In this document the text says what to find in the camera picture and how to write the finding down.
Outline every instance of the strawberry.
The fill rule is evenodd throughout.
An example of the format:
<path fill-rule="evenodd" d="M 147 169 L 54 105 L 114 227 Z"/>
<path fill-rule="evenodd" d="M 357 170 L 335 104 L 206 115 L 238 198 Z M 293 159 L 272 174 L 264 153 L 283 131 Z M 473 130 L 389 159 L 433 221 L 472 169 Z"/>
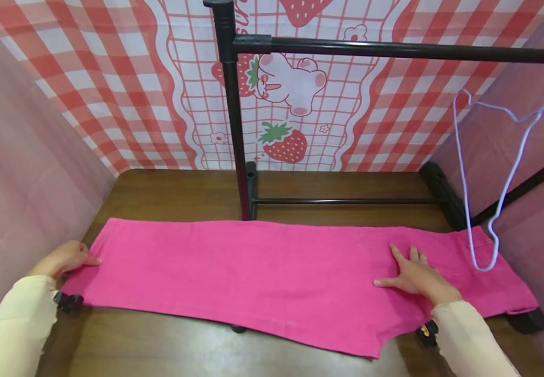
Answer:
<path fill-rule="evenodd" d="M 263 143 L 263 151 L 270 158 L 278 161 L 297 163 L 306 155 L 307 140 L 299 130 L 287 127 L 286 122 L 272 126 L 262 122 L 265 132 L 258 141 Z"/>
<path fill-rule="evenodd" d="M 238 57 L 238 84 L 239 95 L 248 97 L 255 93 L 257 89 L 257 69 L 259 68 L 259 55 L 241 54 Z M 221 68 L 221 62 L 215 62 L 211 68 L 211 73 L 217 81 L 224 85 L 224 71 Z"/>
<path fill-rule="evenodd" d="M 332 0 L 280 0 L 288 20 L 296 27 L 304 27 L 318 16 Z"/>

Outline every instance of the pink wall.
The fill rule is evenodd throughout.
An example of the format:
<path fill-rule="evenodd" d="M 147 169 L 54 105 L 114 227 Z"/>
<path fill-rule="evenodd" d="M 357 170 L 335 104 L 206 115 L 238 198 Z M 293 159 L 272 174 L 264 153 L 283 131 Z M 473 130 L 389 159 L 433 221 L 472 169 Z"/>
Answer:
<path fill-rule="evenodd" d="M 113 181 L 0 42 L 0 301 L 47 251 L 82 237 Z"/>
<path fill-rule="evenodd" d="M 544 48 L 544 23 L 526 47 Z M 510 64 L 481 100 L 507 106 L 517 115 L 544 103 L 544 65 Z M 515 158 L 523 129 L 505 115 L 473 108 L 462 122 L 463 157 L 474 214 L 494 202 Z M 433 159 L 462 193 L 453 135 Z M 544 116 L 530 135 L 513 185 L 544 167 Z M 544 309 L 544 185 L 507 208 L 495 223 L 502 255 L 527 282 Z M 535 339 L 544 352 L 544 332 Z"/>

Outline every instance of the hand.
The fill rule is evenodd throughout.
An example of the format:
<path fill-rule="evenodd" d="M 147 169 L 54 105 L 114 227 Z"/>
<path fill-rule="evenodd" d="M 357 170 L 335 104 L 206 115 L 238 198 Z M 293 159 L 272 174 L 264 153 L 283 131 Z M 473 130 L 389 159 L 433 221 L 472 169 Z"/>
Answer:
<path fill-rule="evenodd" d="M 84 243 L 67 241 L 41 259 L 27 275 L 45 275 L 55 280 L 60 278 L 63 273 L 83 265 L 99 265 L 100 259 L 88 255 L 88 251 Z"/>
<path fill-rule="evenodd" d="M 410 246 L 410 260 L 404 258 L 392 243 L 390 249 L 399 267 L 399 275 L 396 278 L 377 279 L 374 285 L 396 288 L 411 294 L 422 294 L 431 300 L 434 306 L 462 300 L 460 292 L 447 282 L 438 270 L 429 266 L 427 256 L 415 246 Z"/>

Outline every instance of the white wire hanger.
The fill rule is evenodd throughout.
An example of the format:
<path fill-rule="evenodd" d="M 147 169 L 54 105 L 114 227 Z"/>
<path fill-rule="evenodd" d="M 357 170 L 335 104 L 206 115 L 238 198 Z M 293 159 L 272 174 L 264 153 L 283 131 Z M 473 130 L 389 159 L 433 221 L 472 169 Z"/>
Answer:
<path fill-rule="evenodd" d="M 458 133 L 457 98 L 461 93 L 464 93 L 464 94 L 467 95 L 468 105 L 469 106 L 479 105 L 479 106 L 494 108 L 495 110 L 501 110 L 501 111 L 505 112 L 511 118 L 511 120 L 513 120 L 513 122 L 515 124 L 530 122 L 529 125 L 527 125 L 527 127 L 525 128 L 525 132 L 523 133 L 523 136 L 521 138 L 521 143 L 519 144 L 519 148 L 518 148 L 518 152 L 517 152 L 517 158 L 515 159 L 515 162 L 513 163 L 513 167 L 511 167 L 511 169 L 510 169 L 510 173 L 506 178 L 506 182 L 504 184 L 504 187 L 502 187 L 502 192 L 501 192 L 501 195 L 499 196 L 499 199 L 498 199 L 498 206 L 497 206 L 496 212 L 495 212 L 494 216 L 490 218 L 490 221 L 487 222 L 487 230 L 489 231 L 489 233 L 491 235 L 491 238 L 494 241 L 494 249 L 492 251 L 492 258 L 491 258 L 490 264 L 487 267 L 484 267 L 484 268 L 479 267 L 479 265 L 478 265 L 477 254 L 475 254 L 475 247 L 473 245 L 473 233 L 471 231 L 471 217 L 470 217 L 470 211 L 469 211 L 469 190 L 467 188 L 467 180 L 465 178 L 464 164 L 462 162 L 462 150 L 461 150 L 461 143 L 460 143 L 460 135 Z M 515 175 L 515 172 L 517 171 L 517 168 L 519 167 L 519 163 L 521 163 L 521 158 L 523 157 L 523 152 L 525 150 L 525 144 L 527 143 L 527 138 L 529 136 L 529 133 L 531 132 L 533 127 L 536 125 L 536 123 L 538 123 L 538 120 L 540 120 L 542 118 L 542 115 L 544 114 L 544 104 L 538 110 L 536 110 L 536 111 L 534 111 L 534 112 L 532 112 L 532 113 L 530 113 L 530 114 L 528 114 L 528 115 L 526 115 L 526 116 L 524 116 L 522 118 L 517 118 L 517 116 L 515 116 L 513 114 L 513 112 L 510 111 L 506 107 L 495 106 L 495 105 L 492 105 L 492 104 L 489 104 L 489 103 L 484 103 L 484 102 L 475 102 L 475 103 L 473 103 L 473 96 L 471 95 L 471 93 L 469 91 L 467 91 L 467 89 L 461 89 L 454 96 L 454 100 L 452 100 L 452 114 L 454 115 L 454 134 L 455 134 L 456 140 L 457 140 L 458 164 L 460 166 L 460 173 L 461 173 L 461 179 L 462 179 L 462 190 L 463 190 L 463 196 L 464 196 L 464 209 L 465 209 L 465 216 L 466 216 L 466 220 L 467 220 L 467 234 L 469 235 L 469 249 L 471 251 L 471 260 L 473 261 L 473 266 L 475 267 L 475 269 L 477 269 L 479 271 L 482 271 L 482 272 L 487 272 L 487 271 L 494 268 L 494 266 L 495 266 L 495 264 L 496 264 L 496 262 L 498 260 L 499 237 L 494 231 L 494 227 L 493 227 L 494 222 L 495 222 L 496 219 L 499 218 L 499 216 L 502 213 L 502 207 L 504 205 L 504 199 L 505 199 L 506 194 L 508 192 L 508 188 L 510 186 L 510 183 L 513 181 L 513 177 Z"/>

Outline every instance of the right hand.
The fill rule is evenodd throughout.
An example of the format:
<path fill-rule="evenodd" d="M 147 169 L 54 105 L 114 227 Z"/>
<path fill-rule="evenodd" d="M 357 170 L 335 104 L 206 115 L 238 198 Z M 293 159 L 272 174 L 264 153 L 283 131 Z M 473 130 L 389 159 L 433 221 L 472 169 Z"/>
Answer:
<path fill-rule="evenodd" d="M 399 267 L 395 278 L 376 279 L 374 285 L 381 288 L 395 288 L 411 294 L 422 294 L 433 305 L 462 300 L 460 292 L 429 266 L 427 256 L 415 246 L 410 246 L 410 260 L 404 258 L 398 248 L 390 244 L 391 254 Z"/>

